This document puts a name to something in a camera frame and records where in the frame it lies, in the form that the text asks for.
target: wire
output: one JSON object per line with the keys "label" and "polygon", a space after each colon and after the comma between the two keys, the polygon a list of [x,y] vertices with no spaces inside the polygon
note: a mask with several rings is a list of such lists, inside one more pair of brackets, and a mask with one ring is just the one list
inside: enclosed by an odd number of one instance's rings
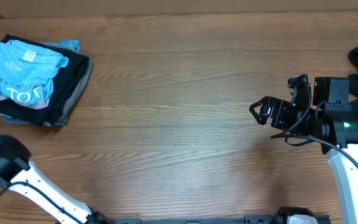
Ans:
{"label": "wire", "polygon": [[79,221],[78,219],[76,219],[73,215],[71,215],[70,213],[66,212],[64,210],[64,208],[60,208],[52,199],[50,199],[50,197],[48,197],[47,195],[45,195],[41,190],[39,190],[37,187],[34,187],[33,185],[27,183],[27,182],[14,182],[12,183],[8,183],[6,184],[6,186],[0,191],[0,197],[7,191],[9,190],[10,187],[15,186],[15,185],[24,185],[26,187],[30,187],[31,189],[35,190],[38,194],[40,194],[45,200],[47,200],[49,203],[51,203],[51,205],[53,205],[57,210],[59,210],[62,214],[67,215],[69,218],[71,218],[72,220],[74,220],[75,222],[77,222],[78,224],[83,224],[83,222]]}
{"label": "wire", "polygon": [[304,80],[302,80],[302,84],[306,87],[306,89],[308,90],[308,96],[309,96],[309,108],[305,111],[304,115],[290,128],[288,128],[287,130],[279,133],[279,134],[275,134],[273,136],[271,136],[271,139],[274,138],[284,138],[282,137],[283,135],[285,135],[286,133],[289,133],[290,131],[292,131],[293,129],[295,129],[309,114],[310,109],[311,109],[311,93],[310,93],[310,86],[309,84],[307,84],[307,82],[305,82]]}
{"label": "wire", "polygon": [[308,141],[315,141],[315,142],[319,142],[321,144],[324,144],[326,146],[331,147],[334,150],[337,150],[337,152],[341,153],[343,156],[345,156],[347,159],[349,159],[353,165],[356,166],[356,168],[358,169],[358,163],[356,162],[356,160],[353,159],[353,157],[351,157],[347,152],[343,151],[341,148],[334,146],[333,144],[330,144],[326,141],[314,138],[314,137],[310,137],[310,136],[303,136],[303,135],[299,135],[299,134],[285,134],[284,136],[277,136],[274,138],[299,138],[299,139],[306,139]]}
{"label": "wire", "polygon": [[320,107],[322,107],[323,104],[327,103],[327,101],[321,101],[320,103],[318,103],[318,105],[316,106],[316,109],[314,111],[314,118],[316,120],[316,122],[318,121],[318,110],[320,109]]}

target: light blue shirt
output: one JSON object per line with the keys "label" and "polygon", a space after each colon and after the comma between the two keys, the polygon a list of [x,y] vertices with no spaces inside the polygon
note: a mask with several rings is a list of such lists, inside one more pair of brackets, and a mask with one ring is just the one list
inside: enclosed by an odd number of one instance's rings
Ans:
{"label": "light blue shirt", "polygon": [[[29,49],[37,52],[32,62],[23,60]],[[50,49],[19,40],[0,42],[0,101],[10,98],[33,109],[47,107],[52,78],[67,64],[68,58]]]}

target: wooden table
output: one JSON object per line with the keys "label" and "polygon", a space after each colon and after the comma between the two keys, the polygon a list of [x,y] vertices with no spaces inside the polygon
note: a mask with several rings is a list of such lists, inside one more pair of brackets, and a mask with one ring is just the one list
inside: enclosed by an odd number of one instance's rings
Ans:
{"label": "wooden table", "polygon": [[[95,61],[64,128],[2,122],[63,190],[114,218],[213,218],[307,207],[341,223],[319,144],[270,140],[249,105],[287,77],[346,77],[358,12],[0,20],[35,41],[78,39]],[[0,223],[52,223],[13,192]]]}

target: black cable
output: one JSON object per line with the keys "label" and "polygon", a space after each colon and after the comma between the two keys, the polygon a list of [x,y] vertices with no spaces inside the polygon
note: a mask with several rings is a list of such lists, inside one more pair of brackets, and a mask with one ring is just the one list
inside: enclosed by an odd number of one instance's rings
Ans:
{"label": "black cable", "polygon": [[309,114],[310,109],[311,109],[311,92],[310,92],[310,86],[307,82],[305,82],[304,80],[302,80],[302,84],[305,86],[305,88],[308,91],[308,96],[309,96],[309,108],[305,111],[304,115],[290,128],[288,128],[287,130],[279,133],[279,134],[275,134],[273,136],[271,136],[271,139],[274,138],[283,138],[282,136],[285,135],[286,133],[289,133],[290,131],[292,131],[293,129],[295,129]]}
{"label": "black cable", "polygon": [[34,187],[33,185],[27,183],[27,182],[14,182],[12,183],[8,183],[1,191],[0,191],[0,197],[7,191],[9,190],[10,187],[15,186],[17,184],[21,184],[24,185],[26,187],[30,187],[31,189],[35,190],[38,194],[40,194],[43,198],[45,198],[51,205],[53,205],[57,210],[59,210],[60,212],[62,212],[63,214],[67,215],[69,218],[71,218],[72,220],[74,220],[75,222],[77,222],[78,224],[83,224],[83,222],[79,221],[78,219],[76,219],[73,215],[71,215],[70,213],[66,212],[63,208],[60,208],[52,199],[50,199],[47,195],[45,195],[41,190],[39,190],[37,187]]}
{"label": "black cable", "polygon": [[314,138],[314,137],[310,137],[310,136],[303,136],[303,135],[299,135],[299,134],[286,134],[285,136],[279,136],[279,137],[274,137],[274,138],[299,138],[299,139],[306,139],[306,140],[309,140],[309,141],[315,141],[315,142],[319,142],[321,144],[324,144],[326,146],[329,146],[331,147],[332,149],[334,150],[337,150],[337,152],[341,153],[343,156],[345,156],[347,159],[349,159],[353,165],[356,166],[356,168],[358,169],[358,163],[357,161],[355,161],[353,159],[353,157],[351,157],[347,152],[343,151],[341,148],[337,147],[337,146],[334,146],[333,144],[330,144],[326,141],[323,141],[323,140],[320,140],[320,139],[317,139],[317,138]]}
{"label": "black cable", "polygon": [[321,101],[317,106],[316,109],[314,111],[314,118],[316,120],[316,122],[318,121],[318,110],[320,109],[320,107],[322,107],[323,104],[327,103],[327,101]]}

